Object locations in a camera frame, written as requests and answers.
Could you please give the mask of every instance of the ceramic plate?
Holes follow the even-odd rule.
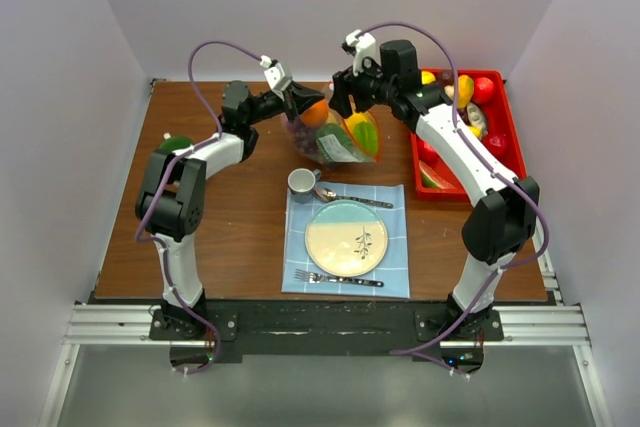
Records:
[[[370,207],[352,200],[323,206],[305,232],[309,256],[322,270],[355,277],[373,270],[389,240],[382,219]]]

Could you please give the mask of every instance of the blue placemat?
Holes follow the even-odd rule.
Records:
[[[320,182],[339,195],[350,195],[366,199],[391,202],[393,209],[374,209],[387,227],[389,243],[387,253],[371,272],[360,276],[363,279],[381,280],[384,287],[364,287],[361,285],[334,284],[322,282],[310,284],[294,278],[296,269],[325,273],[313,263],[304,243],[307,224],[313,215],[325,205],[314,199],[308,204],[298,204],[287,191],[287,216],[285,222],[284,269],[282,292],[307,294],[366,295],[381,297],[401,297],[408,299],[409,255],[407,251],[407,220],[404,208],[404,186],[380,187],[373,185],[336,184]]]

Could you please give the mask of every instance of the lemon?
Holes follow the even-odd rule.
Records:
[[[428,70],[422,71],[422,85],[427,85],[436,81],[436,76]]]

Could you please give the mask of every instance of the orange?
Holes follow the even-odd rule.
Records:
[[[329,104],[326,100],[316,102],[304,113],[300,114],[300,120],[307,127],[320,127],[329,118]]]

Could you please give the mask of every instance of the leaf pattern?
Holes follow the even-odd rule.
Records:
[[[369,247],[373,245],[373,242],[371,240],[371,234],[367,232],[363,226],[362,235],[356,237],[356,242],[358,242],[359,244],[358,248],[354,250],[353,253],[360,255],[360,259],[364,260],[367,255],[369,255]]]

